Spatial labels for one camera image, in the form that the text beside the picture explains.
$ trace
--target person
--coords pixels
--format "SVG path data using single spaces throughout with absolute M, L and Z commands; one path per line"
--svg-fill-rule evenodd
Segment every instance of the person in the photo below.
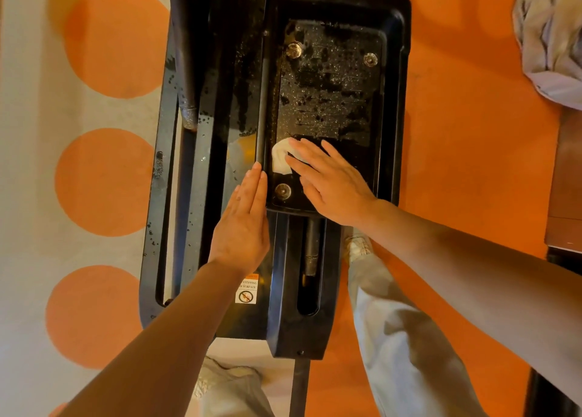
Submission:
M 293 140 L 309 165 L 291 156 L 286 160 L 301 176 L 304 193 L 317 211 L 354 228 L 347 238 L 350 301 L 364 367 L 382 415 L 485 413 L 462 362 L 438 327 L 403 295 L 373 254 L 368 237 L 582 404 L 581 277 L 375 198 L 355 168 L 329 143 L 321 145 L 323 150 L 308 140 Z M 272 415 L 256 372 L 223 369 L 204 358 L 240 282 L 268 251 L 266 179 L 260 164 L 253 165 L 216 225 L 208 263 L 77 394 L 63 417 L 182 416 L 195 387 L 203 415 Z

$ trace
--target white pants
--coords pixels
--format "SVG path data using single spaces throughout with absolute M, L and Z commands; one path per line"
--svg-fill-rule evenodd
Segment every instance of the white pants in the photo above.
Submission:
M 408 299 L 380 258 L 349 268 L 360 353 L 385 417 L 487 417 L 463 362 L 437 325 Z M 201 399 L 203 417 L 270 417 L 256 376 L 218 384 Z

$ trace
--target white shoe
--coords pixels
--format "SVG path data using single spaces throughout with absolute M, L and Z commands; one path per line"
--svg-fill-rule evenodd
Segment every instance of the white shoe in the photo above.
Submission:
M 247 366 L 224 368 L 218 362 L 206 356 L 204 357 L 200 374 L 198 374 L 198 380 L 196 380 L 196 385 L 194 386 L 194 397 L 201 399 L 206 391 L 213 386 L 245 376 L 257 376 L 259 382 L 261 380 L 261 375 L 253 368 Z
M 344 228 L 344 259 L 351 264 L 354 260 L 367 254 L 374 254 L 370 238 L 353 227 Z

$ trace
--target bolt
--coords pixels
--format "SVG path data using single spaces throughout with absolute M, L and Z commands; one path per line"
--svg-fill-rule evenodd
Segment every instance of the bolt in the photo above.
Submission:
M 297 42 L 291 43 L 287 46 L 287 56 L 289 58 L 295 59 L 301 57 L 301 53 L 303 52 L 301 45 Z
M 364 55 L 364 64 L 368 67 L 374 67 L 378 64 L 378 57 L 375 53 L 368 52 Z
M 279 184 L 275 187 L 275 194 L 277 195 L 277 198 L 285 201 L 289 196 L 291 196 L 291 187 L 287 184 Z

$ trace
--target hand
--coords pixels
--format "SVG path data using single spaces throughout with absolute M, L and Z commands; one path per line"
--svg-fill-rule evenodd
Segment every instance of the hand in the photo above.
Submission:
M 289 142 L 311 164 L 292 156 L 285 158 L 301 175 L 303 192 L 316 210 L 338 224 L 359 228 L 377 200 L 360 172 L 327 141 L 322 141 L 321 147 L 329 155 L 305 138 Z
M 208 262 L 232 268 L 244 278 L 258 268 L 267 251 L 266 173 L 255 163 L 214 228 Z

